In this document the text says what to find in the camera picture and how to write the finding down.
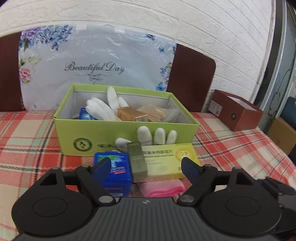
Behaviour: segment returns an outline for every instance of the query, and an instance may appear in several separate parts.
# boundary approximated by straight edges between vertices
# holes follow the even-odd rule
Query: clear plastic bag
[[[148,114],[150,122],[176,122],[180,113],[178,109],[164,109],[151,104],[142,106],[138,110]]]

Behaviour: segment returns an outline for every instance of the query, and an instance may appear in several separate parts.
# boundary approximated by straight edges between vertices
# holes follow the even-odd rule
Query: pink flower
[[[20,74],[20,81],[22,81],[24,84],[27,84],[31,81],[30,70],[25,68],[20,68],[19,74]]]

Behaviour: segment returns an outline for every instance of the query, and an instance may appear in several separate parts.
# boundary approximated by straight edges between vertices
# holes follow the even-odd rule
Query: metal screw
[[[113,201],[113,197],[111,197],[111,196],[101,196],[101,197],[99,197],[99,201],[101,203],[111,203]]]
[[[186,203],[190,203],[194,201],[194,197],[191,195],[182,195],[181,197],[179,197],[180,201],[182,202],[186,202]]]

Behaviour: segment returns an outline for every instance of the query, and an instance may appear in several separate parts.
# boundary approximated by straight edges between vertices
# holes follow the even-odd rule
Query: plaid tablecloth
[[[0,112],[0,241],[17,230],[11,219],[14,202],[48,169],[73,170],[92,157],[63,156],[53,112]],[[230,171],[241,166],[255,178],[269,175],[296,188],[294,164],[258,128],[232,132],[212,114],[194,113],[201,124],[193,140],[200,163]],[[188,180],[183,183],[189,186]],[[132,189],[132,195],[138,195]]]

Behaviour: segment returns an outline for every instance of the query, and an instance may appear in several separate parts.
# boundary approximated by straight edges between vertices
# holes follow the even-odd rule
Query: blue container lid
[[[116,151],[97,152],[94,155],[94,165],[99,161],[109,157],[111,160],[111,172],[107,178],[101,183],[102,186],[121,186],[131,185],[132,175],[129,157],[127,153],[119,153]]]

